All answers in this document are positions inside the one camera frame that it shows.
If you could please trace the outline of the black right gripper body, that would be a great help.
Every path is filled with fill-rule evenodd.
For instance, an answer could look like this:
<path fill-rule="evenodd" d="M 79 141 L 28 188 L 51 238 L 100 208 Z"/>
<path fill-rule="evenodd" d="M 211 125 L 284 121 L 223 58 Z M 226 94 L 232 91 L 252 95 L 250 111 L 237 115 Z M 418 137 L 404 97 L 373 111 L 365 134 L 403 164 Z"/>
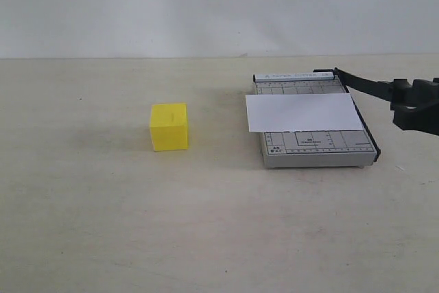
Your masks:
<path fill-rule="evenodd" d="M 438 136 L 438 78 L 413 80 L 411 96 L 414 108 L 393 110 L 393 124 L 401 130 Z"/>

